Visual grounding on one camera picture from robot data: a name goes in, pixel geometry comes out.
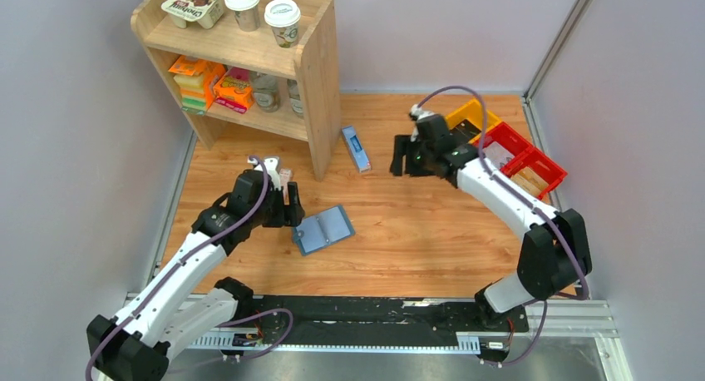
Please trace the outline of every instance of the small blue box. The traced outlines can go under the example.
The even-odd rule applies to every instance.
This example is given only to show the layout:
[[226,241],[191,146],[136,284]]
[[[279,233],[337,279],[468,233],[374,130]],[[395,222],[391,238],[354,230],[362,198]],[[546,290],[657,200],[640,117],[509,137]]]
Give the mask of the small blue box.
[[348,144],[348,151],[350,151],[350,156],[353,158],[352,161],[355,162],[355,165],[357,166],[357,171],[362,173],[372,169],[370,160],[367,158],[367,153],[365,152],[365,149],[362,148],[362,144],[360,144],[360,140],[357,138],[355,127],[344,127],[343,137],[345,137],[345,143]]

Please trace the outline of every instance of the glass jar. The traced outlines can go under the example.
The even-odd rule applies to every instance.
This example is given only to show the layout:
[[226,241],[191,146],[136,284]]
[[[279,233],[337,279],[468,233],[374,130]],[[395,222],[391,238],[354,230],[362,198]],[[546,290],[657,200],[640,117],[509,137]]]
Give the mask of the glass jar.
[[279,109],[281,97],[276,76],[249,71],[249,85],[252,86],[252,97],[262,111],[274,112]]
[[301,96],[298,94],[298,83],[295,80],[287,79],[287,87],[291,109],[296,113],[296,116],[303,119],[303,103],[301,103]]

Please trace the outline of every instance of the white wall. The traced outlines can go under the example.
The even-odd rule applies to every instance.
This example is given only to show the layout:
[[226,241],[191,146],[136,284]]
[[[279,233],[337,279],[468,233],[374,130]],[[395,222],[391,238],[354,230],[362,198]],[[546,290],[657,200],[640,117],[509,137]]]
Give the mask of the white wall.
[[82,379],[86,326],[139,288],[190,129],[130,30],[141,0],[6,0],[2,379]]
[[575,0],[335,0],[342,89],[524,91]]
[[705,379],[703,0],[594,0],[535,103],[634,379]]

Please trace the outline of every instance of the wood surface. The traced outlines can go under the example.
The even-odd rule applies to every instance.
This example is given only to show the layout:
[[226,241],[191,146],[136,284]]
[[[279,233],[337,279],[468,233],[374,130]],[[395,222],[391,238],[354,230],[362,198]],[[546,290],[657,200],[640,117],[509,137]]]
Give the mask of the wood surface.
[[321,181],[340,140],[338,40],[333,0],[326,0],[315,19],[316,28],[297,48],[296,79],[303,103],[313,173]]
[[[410,134],[408,112],[422,96],[342,95],[343,125],[353,125],[372,163],[358,173],[339,139],[323,182],[314,180],[308,144],[231,125],[211,151],[197,145],[164,260],[178,250],[198,214],[231,191],[248,154],[280,156],[293,169],[307,215],[337,204],[357,232],[308,256],[290,229],[255,229],[198,286],[226,276],[255,294],[472,297],[516,268],[520,241],[482,204],[435,177],[393,177],[393,139]],[[425,105],[446,114],[468,96],[438,96]],[[497,116],[530,138],[517,96],[486,96]]]
[[[179,87],[169,74],[169,68],[179,55],[282,77],[279,83],[282,107],[274,113],[253,106],[240,115],[218,104],[213,104],[206,116],[184,112],[204,147],[212,147],[229,123],[308,141],[314,173],[317,180],[322,180],[340,136],[338,44],[333,0],[294,0],[301,9],[302,18],[299,21],[299,42],[291,48],[279,47],[271,28],[264,22],[264,8],[272,0],[260,0],[262,25],[253,32],[241,31],[233,12],[227,8],[211,29],[203,29],[194,23],[181,29],[161,9],[164,1],[145,0],[133,12],[131,26],[177,105],[181,103]],[[304,119],[296,117],[291,109],[285,87],[287,78],[299,82]],[[263,135],[263,138],[274,136]]]

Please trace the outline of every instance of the wooden tabletop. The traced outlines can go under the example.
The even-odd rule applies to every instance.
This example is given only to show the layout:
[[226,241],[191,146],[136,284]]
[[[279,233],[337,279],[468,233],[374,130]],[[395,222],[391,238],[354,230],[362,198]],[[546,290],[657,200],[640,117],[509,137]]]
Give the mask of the wooden tabletop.
[[[207,275],[205,293],[226,276],[255,294],[472,297],[516,268],[520,241],[471,196],[435,177],[389,173],[396,134],[413,128],[407,113],[422,96],[343,95],[343,125],[353,125],[372,170],[358,173],[341,139],[323,182],[313,179],[308,144],[232,125],[211,151],[196,147],[164,260],[178,250],[198,214],[231,191],[247,155],[279,156],[293,169],[307,215],[343,204],[356,235],[308,256],[291,229],[255,229]],[[530,138],[518,96],[486,96],[487,105]],[[447,114],[468,96],[437,96],[424,107]]]

